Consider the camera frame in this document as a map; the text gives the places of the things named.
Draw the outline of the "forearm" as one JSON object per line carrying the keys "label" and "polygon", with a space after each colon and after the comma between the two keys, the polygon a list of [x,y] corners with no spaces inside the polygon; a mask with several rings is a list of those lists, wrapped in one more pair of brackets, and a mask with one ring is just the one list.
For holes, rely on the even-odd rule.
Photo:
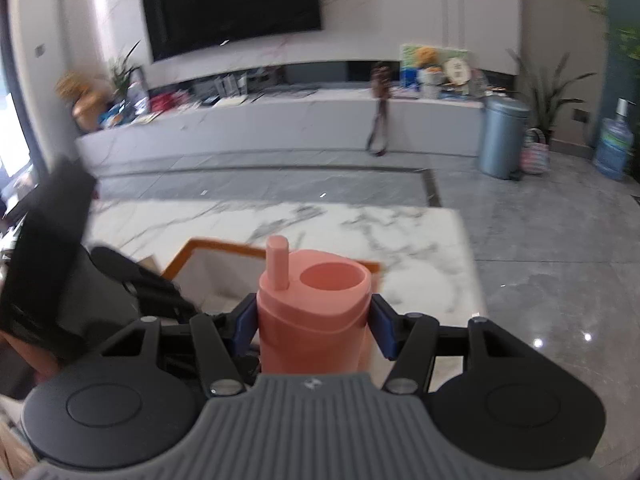
{"label": "forearm", "polygon": [[29,391],[61,370],[55,356],[9,334],[1,333],[1,394],[24,400]]}

